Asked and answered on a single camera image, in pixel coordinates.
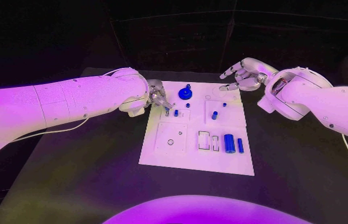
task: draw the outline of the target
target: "dark wall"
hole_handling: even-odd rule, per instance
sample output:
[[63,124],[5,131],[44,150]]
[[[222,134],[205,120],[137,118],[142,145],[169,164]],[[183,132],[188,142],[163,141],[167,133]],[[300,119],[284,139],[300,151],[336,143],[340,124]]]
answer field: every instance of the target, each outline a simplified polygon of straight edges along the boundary
[[245,57],[310,67],[334,84],[348,44],[347,0],[104,0],[139,69],[222,72]]
[[[126,65],[100,0],[2,0],[0,87],[78,77],[88,66]],[[40,139],[0,150],[0,201]]]

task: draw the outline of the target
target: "blue cylinder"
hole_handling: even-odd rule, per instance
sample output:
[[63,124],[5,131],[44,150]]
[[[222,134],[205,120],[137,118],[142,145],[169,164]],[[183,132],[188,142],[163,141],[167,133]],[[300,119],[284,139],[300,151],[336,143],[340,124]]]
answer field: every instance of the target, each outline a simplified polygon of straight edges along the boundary
[[189,100],[193,97],[192,86],[188,84],[188,87],[180,90],[180,98]]
[[235,147],[235,140],[234,140],[234,135],[232,134],[226,134],[224,136],[225,138],[225,150],[229,154],[237,152],[237,147]]
[[239,148],[239,152],[245,153],[242,138],[238,139],[238,148]]
[[212,119],[216,120],[216,118],[218,118],[218,112],[214,112]]

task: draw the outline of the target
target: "dark table surface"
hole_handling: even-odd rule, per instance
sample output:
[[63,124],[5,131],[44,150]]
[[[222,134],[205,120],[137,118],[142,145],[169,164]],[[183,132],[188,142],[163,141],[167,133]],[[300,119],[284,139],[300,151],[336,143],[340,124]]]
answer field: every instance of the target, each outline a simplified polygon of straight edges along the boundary
[[[83,75],[107,71],[88,68]],[[142,73],[165,81],[228,82],[211,73]],[[103,223],[137,204],[173,195],[229,197],[314,223],[347,223],[341,135],[313,114],[297,122],[267,113],[257,105],[262,89],[241,94],[255,176],[140,165],[150,108],[134,118],[117,110],[73,131],[44,135],[2,203],[0,223]]]

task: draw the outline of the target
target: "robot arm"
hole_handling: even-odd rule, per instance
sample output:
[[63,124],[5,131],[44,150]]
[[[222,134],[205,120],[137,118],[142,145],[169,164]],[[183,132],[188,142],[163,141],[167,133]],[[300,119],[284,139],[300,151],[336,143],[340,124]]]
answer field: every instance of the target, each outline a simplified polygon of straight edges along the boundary
[[308,68],[278,71],[262,61],[247,58],[222,74],[235,74],[238,83],[224,85],[222,91],[257,90],[267,85],[258,105],[275,110],[290,119],[300,120],[311,111],[323,125],[348,135],[348,87],[334,87],[330,81]]
[[132,117],[143,114],[153,102],[172,108],[162,81],[147,82],[132,68],[113,72],[111,76],[0,89],[0,149],[22,135],[117,108]]

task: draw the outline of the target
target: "robotic hand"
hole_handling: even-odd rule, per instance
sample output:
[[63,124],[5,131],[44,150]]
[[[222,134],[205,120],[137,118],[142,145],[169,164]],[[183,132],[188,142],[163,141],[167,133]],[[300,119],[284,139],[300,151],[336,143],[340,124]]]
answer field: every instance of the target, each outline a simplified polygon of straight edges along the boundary
[[172,108],[162,81],[147,81],[133,68],[97,77],[0,89],[0,149],[22,135],[117,108],[132,117],[139,116],[152,103]]
[[222,91],[254,91],[264,83],[265,96],[258,105],[270,113],[277,110],[298,121],[311,111],[326,127],[348,135],[348,87],[334,87],[308,68],[297,67],[280,72],[254,58],[235,64],[221,78],[232,74],[238,82],[224,85]]

